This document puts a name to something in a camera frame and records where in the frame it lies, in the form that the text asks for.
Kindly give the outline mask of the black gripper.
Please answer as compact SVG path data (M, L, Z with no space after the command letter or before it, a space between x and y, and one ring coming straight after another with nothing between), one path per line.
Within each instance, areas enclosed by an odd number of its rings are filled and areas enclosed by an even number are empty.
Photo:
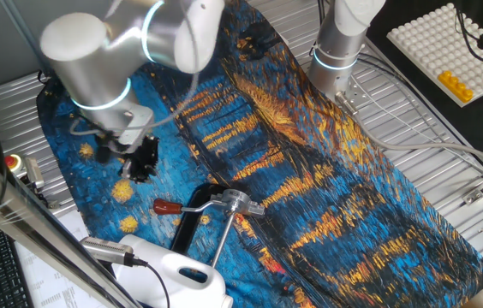
M145 137L142 144L131 154L131 159L124 162L119 175L133 182L151 183L152 178L157 175L158 144L159 138Z

